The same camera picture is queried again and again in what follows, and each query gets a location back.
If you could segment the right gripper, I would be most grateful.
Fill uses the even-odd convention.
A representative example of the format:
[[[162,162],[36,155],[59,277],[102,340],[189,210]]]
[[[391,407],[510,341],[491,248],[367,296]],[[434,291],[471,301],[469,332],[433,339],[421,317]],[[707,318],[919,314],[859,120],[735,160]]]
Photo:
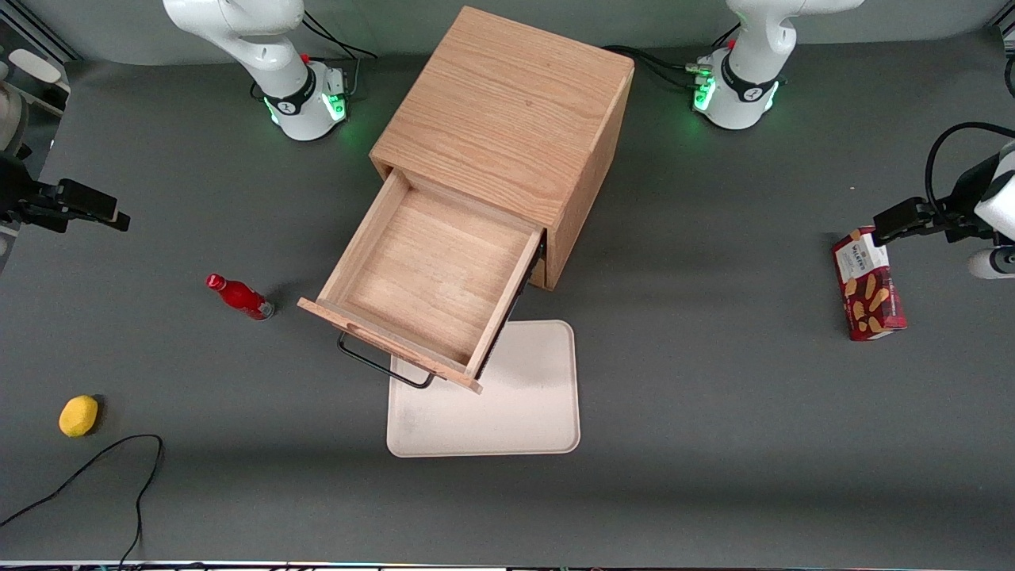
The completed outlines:
[[[16,155],[1,155],[1,221],[37,225],[51,232],[65,232],[68,220],[87,220],[127,232],[131,218],[119,209],[117,199],[70,179],[57,184],[57,200],[37,190],[25,164]]]

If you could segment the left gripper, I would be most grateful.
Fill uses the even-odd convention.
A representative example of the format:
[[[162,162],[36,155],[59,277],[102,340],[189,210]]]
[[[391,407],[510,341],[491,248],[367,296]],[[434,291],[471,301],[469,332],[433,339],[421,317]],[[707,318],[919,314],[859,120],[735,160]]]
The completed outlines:
[[[935,207],[929,220],[929,203],[909,198],[873,216],[875,246],[900,238],[943,232],[947,242],[976,238],[990,241],[993,231],[1014,238],[1014,144],[969,167],[953,186],[950,209]]]

